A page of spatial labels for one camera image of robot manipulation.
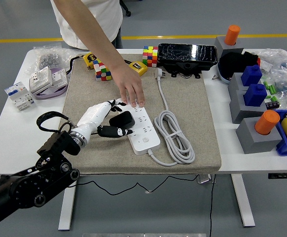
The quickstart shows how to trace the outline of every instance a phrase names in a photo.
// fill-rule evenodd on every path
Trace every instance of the human arm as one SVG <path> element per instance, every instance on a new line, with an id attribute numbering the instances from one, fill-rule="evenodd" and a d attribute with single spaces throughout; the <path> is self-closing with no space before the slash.
<path id="1" fill-rule="evenodd" d="M 54 0 L 54 3 L 84 45 L 110 69 L 122 100 L 127 103 L 127 90 L 132 106 L 136 105 L 135 98 L 141 107 L 144 106 L 144 92 L 138 73 L 124 62 L 84 3 L 81 0 Z"/>

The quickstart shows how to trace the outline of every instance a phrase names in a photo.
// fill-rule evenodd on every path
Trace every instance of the gray cube holder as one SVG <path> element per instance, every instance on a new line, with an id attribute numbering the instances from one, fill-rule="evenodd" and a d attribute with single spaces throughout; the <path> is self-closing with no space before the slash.
<path id="1" fill-rule="evenodd" d="M 244 118 L 236 130 L 245 154 L 269 152 L 282 140 L 276 127 L 268 135 L 259 134 L 254 128 L 259 119 Z"/>
<path id="2" fill-rule="evenodd" d="M 230 83 L 228 85 L 230 99 L 232 99 L 232 97 L 237 94 L 237 90 L 247 91 L 249 88 L 248 86 L 243 85 L 241 80 L 242 74 L 243 73 L 234 73 L 230 80 Z"/>
<path id="3" fill-rule="evenodd" d="M 217 58 L 218 60 L 225 54 L 230 52 L 235 53 L 242 53 L 244 47 L 240 39 L 237 39 L 237 42 L 235 45 L 227 45 L 224 42 L 225 36 L 217 36 L 215 40 L 215 46 L 217 48 Z"/>
<path id="4" fill-rule="evenodd" d="M 230 101 L 229 107 L 233 123 L 240 124 L 244 118 L 260 117 L 267 110 L 264 102 L 259 107 L 246 106 L 243 98 L 245 93 L 246 91 L 237 90 Z"/>

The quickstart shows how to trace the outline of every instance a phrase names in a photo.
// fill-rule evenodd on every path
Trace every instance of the coiled white cable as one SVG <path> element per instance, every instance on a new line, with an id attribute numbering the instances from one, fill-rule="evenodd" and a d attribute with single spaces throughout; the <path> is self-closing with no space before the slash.
<path id="1" fill-rule="evenodd" d="M 163 99 L 164 105 L 166 107 L 166 110 L 162 111 L 158 117 L 154 119 L 154 124 L 158 128 L 159 132 L 162 134 L 162 136 L 165 139 L 165 142 L 167 144 L 168 150 L 170 152 L 170 155 L 172 159 L 175 161 L 173 163 L 164 163 L 160 160 L 158 160 L 154 155 L 151 149 L 148 150 L 148 154 L 160 165 L 163 166 L 173 166 L 176 164 L 187 164 L 192 163 L 195 160 L 195 153 L 192 148 L 191 143 L 189 140 L 184 136 L 182 133 L 179 123 L 175 115 L 169 111 L 168 104 L 165 100 L 164 94 L 161 89 L 161 76 L 162 76 L 162 70 L 157 68 L 157 71 L 155 73 L 155 77 L 158 81 L 158 86 L 160 90 L 161 97 Z M 167 129 L 164 126 L 163 121 L 166 121 L 171 133 L 168 133 Z"/>

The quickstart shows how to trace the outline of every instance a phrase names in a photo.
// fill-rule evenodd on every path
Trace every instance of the power outlet socket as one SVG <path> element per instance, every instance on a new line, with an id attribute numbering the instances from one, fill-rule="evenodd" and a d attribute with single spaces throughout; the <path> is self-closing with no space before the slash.
<path id="1" fill-rule="evenodd" d="M 135 154 L 143 155 L 148 153 L 149 149 L 152 151 L 159 149 L 160 139 L 145 108 L 140 108 L 138 104 L 133 108 L 129 101 L 126 106 L 119 107 L 122 109 L 119 113 L 129 111 L 135 120 L 135 125 L 130 128 L 133 133 L 128 135 Z"/>

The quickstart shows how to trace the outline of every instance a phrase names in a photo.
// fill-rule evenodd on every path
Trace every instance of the person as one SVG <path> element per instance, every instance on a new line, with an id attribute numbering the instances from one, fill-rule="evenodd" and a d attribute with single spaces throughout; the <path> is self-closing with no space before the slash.
<path id="1" fill-rule="evenodd" d="M 131 69 L 114 45 L 121 42 L 122 10 L 118 0 L 51 0 L 63 40 L 72 47 L 88 49 L 111 71 L 121 98 L 127 104 L 126 91 L 132 107 L 137 98 L 145 105 L 139 74 Z"/>

